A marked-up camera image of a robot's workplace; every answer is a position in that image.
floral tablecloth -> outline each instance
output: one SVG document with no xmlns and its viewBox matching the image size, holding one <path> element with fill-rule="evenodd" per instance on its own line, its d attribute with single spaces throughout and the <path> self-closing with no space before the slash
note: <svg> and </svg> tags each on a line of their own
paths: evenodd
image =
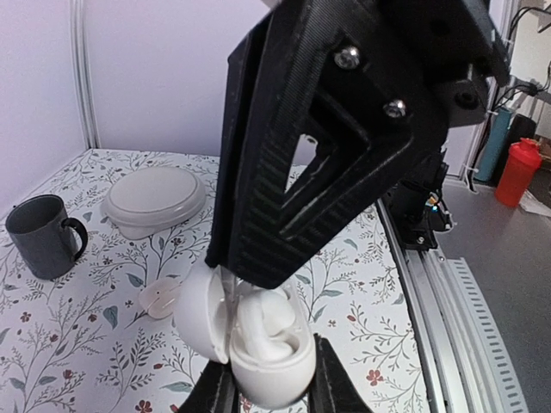
<svg viewBox="0 0 551 413">
<path fill-rule="evenodd" d="M 195 172 L 207 186 L 207 204 L 188 222 L 128 241 L 100 214 L 100 203 L 122 176 L 153 166 Z M 30 274 L 0 225 L 1 411 L 176 411 L 207 361 L 179 338 L 170 318 L 145 315 L 137 296 L 160 277 L 182 277 L 207 247 L 217 170 L 217 157 L 85 152 L 35 192 L 60 195 L 90 234 L 78 265 L 54 281 Z M 296 278 L 313 330 L 330 338 L 372 409 L 429 411 L 404 294 L 375 208 Z M 243 398 L 241 409 L 262 411 Z M 307 407 L 300 402 L 284 411 Z"/>
</svg>

gray mug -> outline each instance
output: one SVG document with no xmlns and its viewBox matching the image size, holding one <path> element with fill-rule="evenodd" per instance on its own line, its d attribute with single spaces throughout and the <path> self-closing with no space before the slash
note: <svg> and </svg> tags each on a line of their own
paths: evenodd
<svg viewBox="0 0 551 413">
<path fill-rule="evenodd" d="M 80 236 L 80 249 L 71 228 Z M 78 219 L 67 218 L 63 200 L 51 194 L 36 196 L 14 208 L 6 218 L 6 231 L 23 261 L 42 280 L 67 273 L 88 243 L 84 225 Z"/>
</svg>

earbud case lid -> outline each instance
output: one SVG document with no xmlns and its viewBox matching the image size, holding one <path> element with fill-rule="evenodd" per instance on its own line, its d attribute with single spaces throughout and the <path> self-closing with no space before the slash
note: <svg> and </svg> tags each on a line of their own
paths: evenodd
<svg viewBox="0 0 551 413">
<path fill-rule="evenodd" d="M 180 282 L 164 277 L 154 281 L 138 294 L 138 302 L 151 317 L 160 320 L 173 312 L 180 295 Z"/>
<path fill-rule="evenodd" d="M 197 353 L 212 361 L 229 361 L 231 331 L 220 267 L 210 268 L 197 258 L 183 281 L 173 309 L 180 337 Z"/>
</svg>

red bottle cap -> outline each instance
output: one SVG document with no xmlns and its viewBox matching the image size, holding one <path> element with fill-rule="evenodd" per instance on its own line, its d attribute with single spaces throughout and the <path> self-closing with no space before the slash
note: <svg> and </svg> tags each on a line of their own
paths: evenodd
<svg viewBox="0 0 551 413">
<path fill-rule="evenodd" d="M 520 142 L 511 145 L 509 154 L 516 160 L 528 165 L 537 170 L 542 166 L 542 156 L 538 144 L 528 138 L 521 138 Z"/>
</svg>

bolt head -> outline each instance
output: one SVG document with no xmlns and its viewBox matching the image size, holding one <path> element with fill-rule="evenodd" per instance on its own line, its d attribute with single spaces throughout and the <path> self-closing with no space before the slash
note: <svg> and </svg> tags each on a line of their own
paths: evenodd
<svg viewBox="0 0 551 413">
<path fill-rule="evenodd" d="M 334 59 L 338 67 L 351 71 L 360 65 L 360 51 L 357 47 L 346 46 L 340 52 L 335 53 Z"/>
<path fill-rule="evenodd" d="M 385 114 L 393 119 L 399 119 L 406 116 L 406 109 L 406 104 L 400 99 L 394 99 L 383 107 Z"/>
</svg>

